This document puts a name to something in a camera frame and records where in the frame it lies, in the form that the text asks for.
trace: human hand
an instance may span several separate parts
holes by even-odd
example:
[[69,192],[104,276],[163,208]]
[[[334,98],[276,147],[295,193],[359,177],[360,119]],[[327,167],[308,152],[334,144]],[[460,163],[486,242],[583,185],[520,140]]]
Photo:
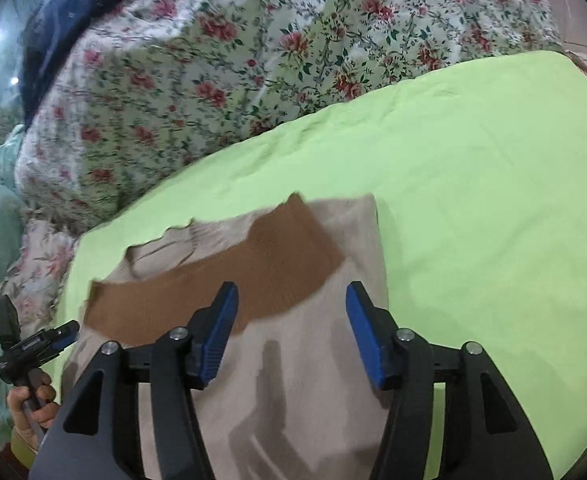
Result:
[[[36,396],[44,400],[46,405],[30,414],[31,420],[38,423],[43,428],[51,428],[54,423],[54,417],[60,408],[56,398],[56,390],[51,386],[52,379],[49,375],[41,370],[40,380],[43,383],[36,390]],[[29,419],[22,411],[23,403],[29,399],[29,388],[18,386],[12,388],[7,395],[7,406],[10,409],[11,418],[14,421],[14,429],[18,436],[27,442],[33,449],[38,449],[38,436],[29,424]]]

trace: blue gripper pad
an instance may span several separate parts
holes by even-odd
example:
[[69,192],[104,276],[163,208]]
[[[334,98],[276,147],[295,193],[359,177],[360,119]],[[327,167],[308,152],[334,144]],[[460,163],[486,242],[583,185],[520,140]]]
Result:
[[80,326],[76,320],[71,320],[55,329],[60,338],[52,342],[52,349],[62,352],[67,346],[76,342]]
[[380,390],[391,389],[397,379],[393,355],[396,322],[387,310],[373,306],[362,282],[347,286],[346,302],[351,330],[369,380]]
[[197,310],[187,325],[193,336],[188,373],[197,376],[202,388],[218,374],[237,314],[238,287],[224,282],[211,306]]

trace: mattress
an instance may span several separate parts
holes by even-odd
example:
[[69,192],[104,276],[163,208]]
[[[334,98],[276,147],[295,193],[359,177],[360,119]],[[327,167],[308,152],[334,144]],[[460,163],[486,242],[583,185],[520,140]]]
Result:
[[374,193],[395,319],[481,342],[561,478],[587,446],[587,78],[551,52],[474,60],[208,156],[83,236],[56,323],[127,246],[296,190]]

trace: floral fabric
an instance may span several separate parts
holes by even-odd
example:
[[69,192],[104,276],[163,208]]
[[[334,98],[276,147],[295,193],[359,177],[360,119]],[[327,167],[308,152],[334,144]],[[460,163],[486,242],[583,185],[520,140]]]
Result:
[[534,49],[562,50],[547,0],[125,0],[70,53],[16,178],[26,198],[84,230],[277,124]]
[[20,258],[0,284],[0,296],[7,294],[16,307],[22,338],[50,324],[52,305],[76,245],[74,236],[67,230],[57,231],[47,220],[27,222]]

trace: navy blue fabric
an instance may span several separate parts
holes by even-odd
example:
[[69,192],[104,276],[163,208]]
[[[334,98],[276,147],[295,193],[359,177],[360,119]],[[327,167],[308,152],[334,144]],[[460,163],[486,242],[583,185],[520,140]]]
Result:
[[45,0],[24,35],[20,94],[29,126],[72,46],[91,20],[122,0]]

